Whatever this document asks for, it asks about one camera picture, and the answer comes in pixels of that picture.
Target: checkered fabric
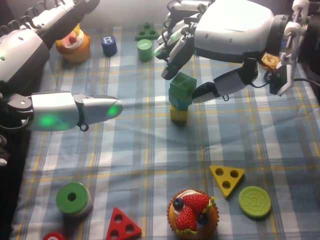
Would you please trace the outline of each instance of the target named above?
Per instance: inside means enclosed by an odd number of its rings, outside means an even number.
[[[142,229],[142,239],[175,239],[167,206],[182,189],[195,188],[217,198],[220,240],[320,239],[320,108],[308,83],[296,82],[282,97],[269,87],[251,86],[222,98],[193,104],[188,122],[170,120],[170,81],[161,78],[164,61],[142,63],[138,29],[88,30],[91,57],[66,63],[55,49],[46,64],[42,91],[105,94],[123,101],[116,119],[59,132],[33,132],[13,221],[12,240],[40,240],[60,232],[68,240],[104,240],[114,207]],[[113,34],[118,52],[105,57],[101,37]],[[181,70],[197,85],[237,64],[194,55]],[[264,70],[254,82],[263,84]],[[297,77],[305,77],[299,66]],[[210,165],[244,168],[245,176],[225,200]],[[93,198],[84,221],[65,221],[56,207],[57,191],[83,183]],[[262,221],[242,213],[242,189],[258,186],[271,198]]]

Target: strawberry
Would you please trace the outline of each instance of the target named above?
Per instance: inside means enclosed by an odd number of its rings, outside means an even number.
[[[182,197],[185,206],[192,208],[194,214],[198,216],[210,203],[210,197],[200,193],[185,195]]]
[[[69,37],[69,42],[70,42],[71,44],[74,44],[76,41],[77,41],[77,38],[76,38],[76,37],[74,37],[74,36],[70,36],[70,37]]]
[[[191,207],[185,206],[182,209],[176,220],[176,227],[181,231],[185,229],[190,229],[191,231],[197,230],[196,215],[192,211]]]

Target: blue cylinder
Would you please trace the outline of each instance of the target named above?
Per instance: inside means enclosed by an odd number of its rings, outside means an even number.
[[[116,38],[113,35],[106,35],[101,38],[101,45],[103,53],[107,57],[115,55],[118,51]]]

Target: robotic arm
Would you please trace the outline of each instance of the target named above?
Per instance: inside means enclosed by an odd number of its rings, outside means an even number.
[[[49,59],[49,49],[56,40],[67,36],[85,14],[100,0],[55,0],[56,7],[44,11],[29,8],[20,21],[13,20],[0,28],[0,110],[1,118],[20,120],[14,131],[62,131],[79,126],[87,131],[90,124],[116,118],[123,104],[112,96],[72,95],[70,92],[40,92],[23,96],[23,91]],[[27,14],[33,11],[31,19]]]
[[[168,4],[170,13],[158,39],[161,45],[155,51],[158,59],[167,62],[161,75],[164,79],[172,79],[195,51],[204,58],[242,64],[196,88],[192,94],[194,103],[254,86],[257,63],[264,65],[261,59],[265,53],[281,60],[276,70],[270,68],[265,84],[269,84],[271,94],[278,96],[293,87],[297,62],[319,63],[320,17],[308,16],[309,7],[315,3],[295,0],[291,18],[274,16],[268,8],[247,0],[174,2],[172,7]],[[320,74],[318,64],[312,66]]]

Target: table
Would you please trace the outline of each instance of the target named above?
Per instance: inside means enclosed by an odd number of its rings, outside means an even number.
[[[282,97],[251,86],[222,98],[193,104],[188,122],[170,121],[164,62],[142,63],[134,40],[138,29],[91,29],[91,58],[81,65],[64,62],[55,49],[44,69],[42,91],[108,94],[123,101],[116,119],[74,128],[33,132],[25,163],[12,240],[39,240],[53,231],[68,240],[103,240],[114,207],[142,229],[142,239],[175,239],[167,206],[185,188],[217,198],[220,240],[320,239],[320,108],[308,83],[296,82]],[[116,37],[118,53],[106,58],[104,34]],[[193,56],[181,70],[212,81],[238,65]],[[262,84],[259,68],[256,85]],[[299,67],[298,77],[304,77]],[[244,168],[245,177],[225,200],[209,166]],[[82,222],[64,222],[55,205],[66,183],[81,182],[94,207]],[[270,216],[253,221],[240,210],[238,195],[247,186],[265,189]]]

